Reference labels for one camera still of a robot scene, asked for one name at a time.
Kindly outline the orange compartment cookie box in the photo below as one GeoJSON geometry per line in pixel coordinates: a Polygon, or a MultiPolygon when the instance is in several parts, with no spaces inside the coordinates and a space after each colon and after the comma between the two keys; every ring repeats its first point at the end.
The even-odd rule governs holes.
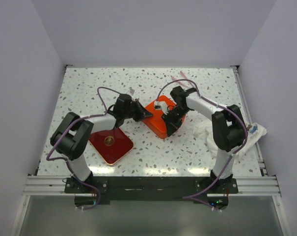
{"type": "Polygon", "coordinates": [[[167,127],[162,117],[150,117],[142,121],[153,133],[160,139],[165,139],[168,136],[167,127]]]}

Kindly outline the orange box lid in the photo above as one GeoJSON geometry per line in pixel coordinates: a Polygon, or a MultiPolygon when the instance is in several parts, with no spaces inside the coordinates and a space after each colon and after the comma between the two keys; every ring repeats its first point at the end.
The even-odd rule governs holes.
{"type": "MultiPolygon", "coordinates": [[[[168,111],[172,110],[177,105],[174,101],[172,101],[170,98],[168,98],[165,95],[160,96],[158,101],[165,101],[168,105],[168,111]]],[[[152,117],[162,117],[164,115],[164,113],[162,111],[155,110],[154,102],[155,101],[153,101],[149,105],[147,105],[145,107],[146,110],[148,110],[149,112],[151,112],[153,114],[152,117]]]]}

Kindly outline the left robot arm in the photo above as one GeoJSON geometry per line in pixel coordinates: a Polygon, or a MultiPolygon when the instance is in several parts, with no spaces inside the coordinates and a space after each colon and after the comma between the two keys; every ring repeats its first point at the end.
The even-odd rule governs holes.
{"type": "Polygon", "coordinates": [[[104,115],[81,117],[69,112],[50,138],[53,147],[46,160],[64,160],[73,177],[77,179],[76,188],[87,193],[93,187],[93,181],[90,179],[92,172],[84,157],[90,135],[117,129],[126,119],[139,122],[152,116],[138,99],[133,99],[128,94],[120,94],[104,115]]]}

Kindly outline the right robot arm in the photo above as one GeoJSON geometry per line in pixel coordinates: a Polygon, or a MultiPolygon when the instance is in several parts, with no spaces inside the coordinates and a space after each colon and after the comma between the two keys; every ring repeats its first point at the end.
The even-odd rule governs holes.
{"type": "Polygon", "coordinates": [[[170,95],[175,102],[174,106],[155,101],[155,108],[160,108],[163,112],[162,119],[168,136],[181,127],[183,117],[190,111],[196,111],[211,121],[217,156],[206,189],[221,193],[232,178],[234,155],[244,147],[248,138],[240,108],[237,105],[219,105],[200,95],[197,88],[184,90],[177,86],[172,89],[170,95]]]}

